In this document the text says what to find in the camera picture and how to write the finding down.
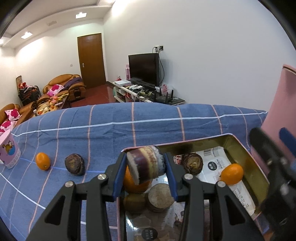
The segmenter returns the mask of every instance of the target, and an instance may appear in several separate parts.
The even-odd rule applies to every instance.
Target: brown wooden door
[[[77,38],[81,77],[87,89],[106,83],[102,34]]]

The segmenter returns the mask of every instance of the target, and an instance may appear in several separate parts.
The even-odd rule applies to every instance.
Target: small orange fruit
[[[244,176],[244,170],[242,166],[239,164],[231,164],[227,166],[222,172],[221,172],[221,181],[224,181],[227,185],[234,185],[237,184],[242,180]]]
[[[140,185],[136,185],[133,181],[133,178],[128,169],[128,166],[126,167],[126,174],[123,179],[123,186],[126,192],[137,193],[137,194],[143,193],[149,188],[149,185],[151,184],[151,182],[152,180],[146,181]]]
[[[43,152],[39,152],[36,157],[35,161],[37,166],[41,169],[46,171],[50,167],[50,158]]]

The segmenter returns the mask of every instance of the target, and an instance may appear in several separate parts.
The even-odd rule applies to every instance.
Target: red floor
[[[101,85],[86,90],[86,98],[71,103],[71,107],[94,104],[115,103],[113,87],[110,84]]]

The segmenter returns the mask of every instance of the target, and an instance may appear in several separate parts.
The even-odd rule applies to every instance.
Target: barcode
[[[204,156],[212,155],[211,149],[204,150]]]
[[[219,156],[218,147],[213,148],[213,154],[214,154],[214,157]]]

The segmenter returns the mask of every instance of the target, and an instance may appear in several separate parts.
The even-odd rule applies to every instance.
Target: white wall
[[[38,85],[40,91],[58,75],[81,75],[77,37],[96,33],[102,33],[105,58],[103,21],[83,21],[49,30],[17,48],[16,74],[22,76],[23,82]]]
[[[117,0],[104,18],[109,81],[128,55],[164,45],[165,80],[188,103],[269,109],[296,52],[257,0]]]
[[[14,49],[0,47],[0,109],[10,103],[20,103],[14,67]]]

